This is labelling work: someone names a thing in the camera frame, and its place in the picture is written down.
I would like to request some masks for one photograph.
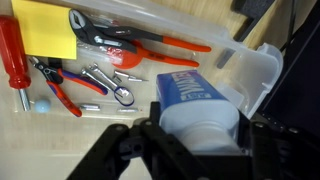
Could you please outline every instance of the white plastic container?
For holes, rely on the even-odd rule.
[[[193,154],[240,154],[239,111],[197,71],[157,76],[160,126]]]
[[[200,63],[198,72],[249,119],[270,92],[282,70],[282,55],[277,48],[264,44],[257,51],[248,49],[243,44],[232,40],[228,30],[224,27],[174,11],[149,0],[63,1],[76,4],[79,10],[82,10],[81,6],[84,6],[85,12],[88,11],[87,7],[98,10],[88,13],[105,13],[107,16],[118,18],[119,22],[124,19],[124,25],[132,25],[159,34],[164,32],[165,35],[172,32],[175,35],[180,35],[179,37],[184,40],[193,39],[198,44],[211,46],[211,53],[195,53],[194,59]],[[157,51],[166,49],[159,44],[148,44],[148,47],[154,47]],[[193,55],[190,52],[176,49],[170,49],[170,51],[178,57],[190,58]],[[217,68],[217,64],[226,51],[234,53],[222,69]],[[149,76],[149,78],[146,77],[149,79],[149,84],[144,84],[144,89],[147,90],[141,89],[140,84],[131,87],[135,94],[140,94],[135,97],[136,104],[143,107],[143,111],[141,111],[144,112],[143,115],[148,114],[150,102],[156,100],[155,76],[157,74],[190,69],[192,68],[151,63],[144,60],[138,67],[130,70],[136,76]],[[105,114],[91,116],[125,118],[117,113],[114,113],[114,116],[106,116]]]

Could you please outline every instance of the metal tool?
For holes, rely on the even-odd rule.
[[[114,97],[120,104],[123,106],[131,106],[134,103],[134,96],[131,91],[125,87],[118,86],[117,83],[99,69],[98,64],[94,63],[93,66],[89,66],[89,69],[99,73],[113,86]]]
[[[80,104],[80,109],[84,109],[86,111],[100,111],[100,105],[99,104]]]
[[[192,60],[174,58],[147,50],[138,41],[140,39],[149,39],[194,51],[211,51],[209,46],[201,46],[129,26],[95,27],[88,17],[74,9],[69,12],[69,21],[73,32],[80,41],[93,46],[108,46],[111,49],[121,49],[123,51],[122,64],[114,64],[114,66],[122,69],[138,65],[144,57],[153,61],[175,65],[199,66],[198,62]]]
[[[55,69],[52,67],[49,67],[44,62],[40,61],[36,57],[32,57],[29,59],[29,61],[33,64],[35,68],[41,71],[41,73],[44,75],[44,77],[47,80],[47,84],[51,88],[51,90],[55,93],[55,95],[59,98],[59,100],[62,102],[62,104],[75,116],[81,117],[82,112],[80,109],[75,106],[69,97],[62,91],[62,89],[59,87],[59,84],[54,81],[54,78],[52,77],[52,74],[59,74],[61,77],[71,80],[73,82],[79,83],[81,85],[87,86],[98,93],[102,95],[108,94],[108,90],[99,84],[96,84],[95,82],[89,81],[80,75],[71,73],[69,71],[63,70],[63,69]]]
[[[139,112],[138,108],[119,108],[117,112],[121,113],[134,113],[134,112]]]
[[[119,75],[119,76],[126,77],[126,78],[128,78],[128,81],[133,81],[133,82],[148,81],[148,80],[145,80],[145,79],[137,78],[137,77],[135,77],[135,76],[131,76],[130,74],[126,74],[126,73],[123,73],[123,72],[120,72],[120,71],[117,71],[117,70],[114,71],[114,74]]]
[[[30,110],[26,88],[31,79],[27,75],[28,65],[17,19],[11,16],[0,16],[0,54],[7,74],[10,76],[10,87],[19,91],[24,111]]]
[[[112,91],[112,89],[105,83],[103,83],[102,81],[100,81],[98,78],[96,78],[93,74],[91,74],[89,71],[87,71],[86,68],[82,68],[81,73],[83,75],[88,76],[89,78],[91,78],[93,81],[97,82],[98,84],[100,84],[101,86],[107,88],[109,91]]]

